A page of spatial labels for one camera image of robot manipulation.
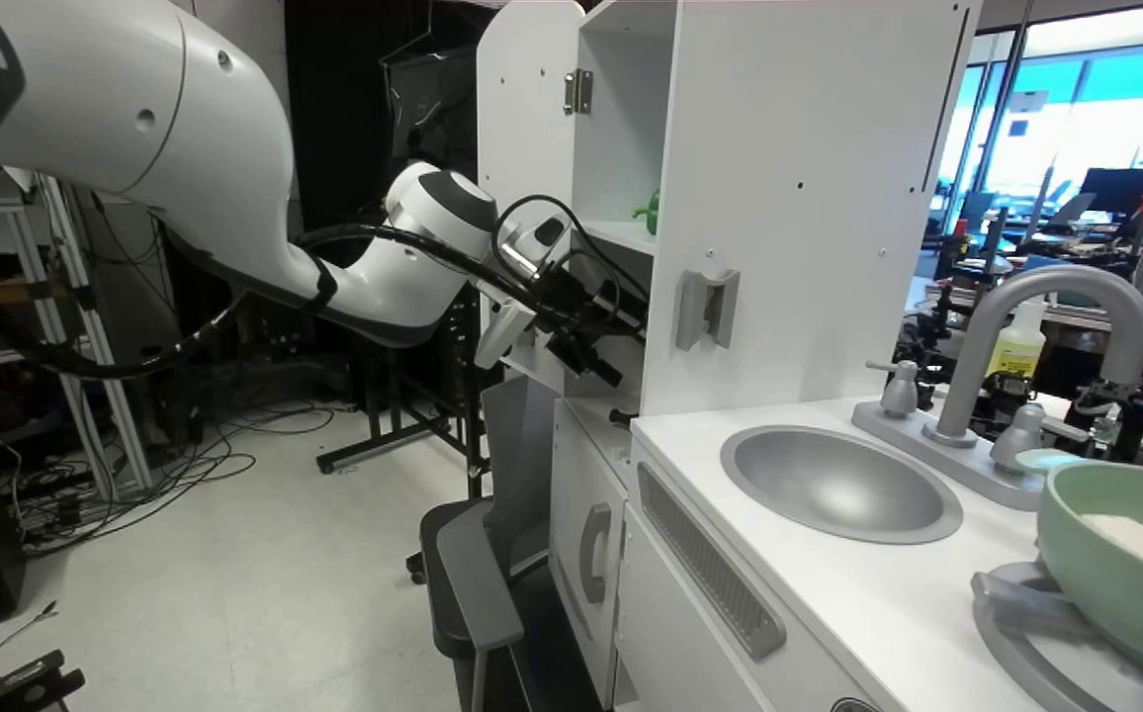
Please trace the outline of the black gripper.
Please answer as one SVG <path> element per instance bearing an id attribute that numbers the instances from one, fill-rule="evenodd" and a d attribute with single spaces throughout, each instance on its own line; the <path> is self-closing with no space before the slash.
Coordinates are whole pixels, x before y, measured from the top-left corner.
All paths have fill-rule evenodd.
<path id="1" fill-rule="evenodd" d="M 530 282 L 533 323 L 550 337 L 545 348 L 579 376 L 598 376 L 610 387 L 623 382 L 623 370 L 598 356 L 598 341 L 631 337 L 645 345 L 645 323 L 625 308 L 610 304 L 602 289 L 581 282 L 561 259 L 545 259 Z"/>

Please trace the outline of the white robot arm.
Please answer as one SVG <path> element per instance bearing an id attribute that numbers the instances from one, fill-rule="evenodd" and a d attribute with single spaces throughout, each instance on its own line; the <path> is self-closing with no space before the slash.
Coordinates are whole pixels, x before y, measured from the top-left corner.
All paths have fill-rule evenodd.
<path id="1" fill-rule="evenodd" d="M 504 254 L 504 215 L 471 178 L 403 167 L 374 223 L 289 229 L 294 132 L 268 75 L 173 0 L 0 0 L 0 167 L 66 178 L 156 209 L 181 250 L 259 298 L 383 348 L 416 348 L 463 283 L 497 289 L 525 329 L 592 376 L 607 337 L 642 319 Z"/>

